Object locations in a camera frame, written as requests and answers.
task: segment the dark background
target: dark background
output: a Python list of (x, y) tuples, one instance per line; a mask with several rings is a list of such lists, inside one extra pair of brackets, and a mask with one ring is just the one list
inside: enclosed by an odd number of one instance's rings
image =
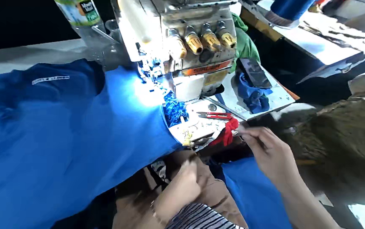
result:
[[(110, 0), (94, 0), (105, 22), (114, 19)], [(0, 0), (0, 49), (77, 39), (54, 0)]]

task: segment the red cloth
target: red cloth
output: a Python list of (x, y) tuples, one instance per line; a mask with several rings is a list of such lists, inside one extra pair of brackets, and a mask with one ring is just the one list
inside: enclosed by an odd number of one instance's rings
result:
[(210, 146), (216, 145), (221, 141), (224, 142), (224, 146), (231, 144), (233, 141), (232, 130), (235, 130), (238, 127), (239, 127), (239, 122), (237, 121), (237, 119), (231, 118), (229, 122), (225, 124), (225, 128), (222, 130), (220, 135), (215, 140), (213, 140), (213, 142), (211, 142), (209, 145)]

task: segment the spool of blue thread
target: spool of blue thread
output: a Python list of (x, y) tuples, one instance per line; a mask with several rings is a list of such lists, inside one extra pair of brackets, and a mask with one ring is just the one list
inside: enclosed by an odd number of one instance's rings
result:
[(299, 19), (304, 12), (315, 2), (316, 0), (275, 0), (271, 5), (270, 11), (282, 18), (282, 22), (277, 18), (271, 22), (277, 25), (288, 26), (289, 23)]

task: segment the striped sleeve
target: striped sleeve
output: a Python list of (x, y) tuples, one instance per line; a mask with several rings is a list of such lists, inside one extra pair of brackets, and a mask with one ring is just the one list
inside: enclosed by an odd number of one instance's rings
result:
[(166, 229), (244, 229), (237, 226), (205, 204), (186, 205), (174, 216)]

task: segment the human hand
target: human hand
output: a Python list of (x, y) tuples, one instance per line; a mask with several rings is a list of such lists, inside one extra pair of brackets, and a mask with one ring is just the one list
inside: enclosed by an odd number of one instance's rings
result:
[(197, 164), (185, 161), (178, 174), (155, 200), (154, 209), (157, 216), (163, 221), (169, 221), (200, 193), (201, 188), (197, 184)]
[(291, 148), (266, 127), (240, 130), (252, 149), (259, 169), (283, 193), (302, 181)]

